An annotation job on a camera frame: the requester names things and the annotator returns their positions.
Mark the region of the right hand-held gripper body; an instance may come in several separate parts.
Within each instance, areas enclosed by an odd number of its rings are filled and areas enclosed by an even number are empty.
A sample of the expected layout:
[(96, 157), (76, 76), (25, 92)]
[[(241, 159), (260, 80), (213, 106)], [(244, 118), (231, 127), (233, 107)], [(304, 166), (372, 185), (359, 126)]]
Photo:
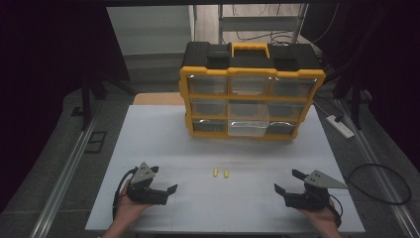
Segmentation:
[(303, 180), (303, 193), (285, 194), (284, 201), (287, 207), (305, 209), (309, 211), (322, 210), (329, 204), (329, 188), (347, 189), (348, 186), (318, 170), (306, 175)]

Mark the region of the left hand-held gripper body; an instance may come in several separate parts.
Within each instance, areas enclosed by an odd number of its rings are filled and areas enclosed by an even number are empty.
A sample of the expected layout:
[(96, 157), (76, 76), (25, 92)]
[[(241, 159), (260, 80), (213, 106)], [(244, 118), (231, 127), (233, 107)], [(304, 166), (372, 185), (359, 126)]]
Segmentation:
[(135, 202), (166, 205), (169, 197), (166, 191), (151, 188), (155, 176), (151, 168), (142, 162), (129, 180), (127, 195)]

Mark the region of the clear plastic drawer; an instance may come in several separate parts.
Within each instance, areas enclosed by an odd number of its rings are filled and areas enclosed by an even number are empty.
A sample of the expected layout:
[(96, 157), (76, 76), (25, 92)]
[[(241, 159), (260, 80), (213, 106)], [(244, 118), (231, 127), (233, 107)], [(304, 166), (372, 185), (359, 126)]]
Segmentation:
[(228, 135), (263, 137), (269, 126), (268, 109), (260, 101), (234, 101), (228, 104)]

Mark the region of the person's right hand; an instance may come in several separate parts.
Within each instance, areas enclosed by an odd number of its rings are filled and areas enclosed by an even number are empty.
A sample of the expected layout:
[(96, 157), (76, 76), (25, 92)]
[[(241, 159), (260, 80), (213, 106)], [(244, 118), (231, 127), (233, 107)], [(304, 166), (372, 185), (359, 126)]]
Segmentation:
[(327, 207), (317, 211), (299, 209), (299, 212), (308, 218), (310, 223), (318, 231), (333, 230), (338, 228), (335, 214)]

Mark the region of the person's left hand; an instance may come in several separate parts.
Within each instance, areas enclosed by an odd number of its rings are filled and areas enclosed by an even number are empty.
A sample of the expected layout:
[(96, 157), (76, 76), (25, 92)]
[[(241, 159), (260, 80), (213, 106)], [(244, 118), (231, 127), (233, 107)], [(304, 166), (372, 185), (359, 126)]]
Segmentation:
[(133, 225), (147, 208), (151, 207), (150, 204), (143, 204), (134, 202), (127, 195), (128, 183), (126, 182), (122, 188), (117, 202), (117, 211), (113, 220), (119, 228), (128, 228)]

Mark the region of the white power strip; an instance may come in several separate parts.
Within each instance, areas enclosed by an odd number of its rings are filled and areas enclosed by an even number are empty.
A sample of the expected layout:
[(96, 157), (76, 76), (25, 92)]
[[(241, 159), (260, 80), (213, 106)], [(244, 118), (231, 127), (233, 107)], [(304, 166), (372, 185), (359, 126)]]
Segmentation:
[(334, 127), (344, 138), (350, 139), (355, 136), (354, 132), (350, 130), (342, 121), (335, 122), (335, 115), (330, 115), (326, 118), (327, 122)]

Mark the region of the black floor socket box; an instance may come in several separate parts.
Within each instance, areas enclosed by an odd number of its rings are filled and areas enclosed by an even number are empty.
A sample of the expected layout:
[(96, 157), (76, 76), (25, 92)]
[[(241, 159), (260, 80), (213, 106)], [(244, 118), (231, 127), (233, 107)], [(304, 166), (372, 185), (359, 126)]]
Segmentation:
[(100, 154), (107, 136), (106, 131), (94, 131), (91, 133), (85, 146), (85, 154)]

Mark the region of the wooden board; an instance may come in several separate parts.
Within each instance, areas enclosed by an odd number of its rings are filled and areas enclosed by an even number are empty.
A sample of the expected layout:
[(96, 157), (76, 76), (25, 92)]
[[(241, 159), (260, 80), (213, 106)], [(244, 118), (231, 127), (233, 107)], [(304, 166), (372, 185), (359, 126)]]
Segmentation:
[(184, 105), (178, 92), (139, 93), (135, 96), (134, 105)]

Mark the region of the black stand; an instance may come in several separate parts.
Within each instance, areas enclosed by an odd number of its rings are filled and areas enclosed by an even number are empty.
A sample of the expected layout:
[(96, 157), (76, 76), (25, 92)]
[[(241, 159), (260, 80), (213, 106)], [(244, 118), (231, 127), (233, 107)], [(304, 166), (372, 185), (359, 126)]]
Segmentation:
[(90, 93), (93, 93), (93, 96), (98, 100), (103, 100), (107, 96), (107, 91), (103, 84), (104, 77), (105, 74), (98, 69), (89, 69), (81, 77), (82, 104), (74, 107), (70, 116), (82, 117), (82, 131), (87, 129), (92, 118)]
[(339, 78), (333, 95), (335, 98), (344, 98), (349, 91), (351, 91), (351, 119), (358, 130), (362, 129), (360, 122), (360, 105), (362, 84), (361, 77), (357, 72), (349, 69), (340, 69), (334, 73)]

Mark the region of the grid of clear drawers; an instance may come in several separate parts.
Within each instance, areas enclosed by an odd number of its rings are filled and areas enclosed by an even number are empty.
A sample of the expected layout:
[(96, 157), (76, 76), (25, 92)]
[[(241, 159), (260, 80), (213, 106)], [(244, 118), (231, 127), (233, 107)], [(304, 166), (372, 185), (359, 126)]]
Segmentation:
[(265, 139), (291, 139), (306, 117), (317, 79), (266, 75), (189, 75), (185, 123), (194, 136), (228, 138), (228, 104), (260, 101), (267, 105)]

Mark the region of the yellow and black organizer cabinet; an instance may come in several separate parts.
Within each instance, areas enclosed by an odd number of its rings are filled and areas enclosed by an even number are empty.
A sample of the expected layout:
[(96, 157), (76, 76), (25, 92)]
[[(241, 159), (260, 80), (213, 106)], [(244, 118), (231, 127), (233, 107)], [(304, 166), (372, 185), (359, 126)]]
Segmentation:
[(213, 45), (191, 42), (187, 45), (179, 71), (180, 96), (186, 102), (186, 78), (189, 75), (266, 75), (287, 78), (314, 77), (316, 89), (310, 106), (326, 73), (308, 44), (273, 46), (264, 43)]

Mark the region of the dark curtain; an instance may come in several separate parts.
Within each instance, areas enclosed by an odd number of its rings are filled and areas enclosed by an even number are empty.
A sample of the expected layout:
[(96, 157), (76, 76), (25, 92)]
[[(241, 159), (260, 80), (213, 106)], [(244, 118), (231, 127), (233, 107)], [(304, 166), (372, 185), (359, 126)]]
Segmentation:
[(0, 0), (0, 213), (38, 159), (64, 97), (129, 74), (108, 9), (77, 0)]
[(420, 0), (313, 0), (301, 35), (420, 170)]

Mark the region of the white panel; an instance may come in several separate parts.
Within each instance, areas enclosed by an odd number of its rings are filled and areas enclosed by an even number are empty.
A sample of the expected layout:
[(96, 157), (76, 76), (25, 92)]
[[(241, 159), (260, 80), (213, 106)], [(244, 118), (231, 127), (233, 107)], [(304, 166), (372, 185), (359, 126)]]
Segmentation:
[(192, 41), (190, 6), (108, 7), (124, 56), (179, 54)]

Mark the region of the metal rack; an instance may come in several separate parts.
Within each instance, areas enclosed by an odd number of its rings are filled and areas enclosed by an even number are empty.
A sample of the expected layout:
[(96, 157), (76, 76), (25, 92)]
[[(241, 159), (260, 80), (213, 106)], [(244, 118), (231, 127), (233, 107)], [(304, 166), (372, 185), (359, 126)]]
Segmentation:
[(218, 5), (218, 42), (297, 44), (307, 4)]

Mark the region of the metal floor rail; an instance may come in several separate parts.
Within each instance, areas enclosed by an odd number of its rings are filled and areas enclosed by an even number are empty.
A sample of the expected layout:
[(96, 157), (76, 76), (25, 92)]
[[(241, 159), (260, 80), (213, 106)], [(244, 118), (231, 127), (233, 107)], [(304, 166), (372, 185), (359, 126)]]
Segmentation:
[[(353, 122), (351, 109), (346, 105), (346, 101), (344, 99), (334, 99), (334, 103), (343, 112), (347, 125), (355, 133), (355, 140), (367, 163), (383, 165), (379, 154), (370, 145), (366, 133)], [(383, 169), (374, 169), (373, 174), (386, 199), (391, 201), (403, 199)], [(406, 205), (391, 205), (391, 209), (403, 234), (408, 238), (420, 238), (420, 228), (415, 225), (414, 218)]]
[(47, 238), (97, 120), (93, 116), (79, 135), (29, 238)]

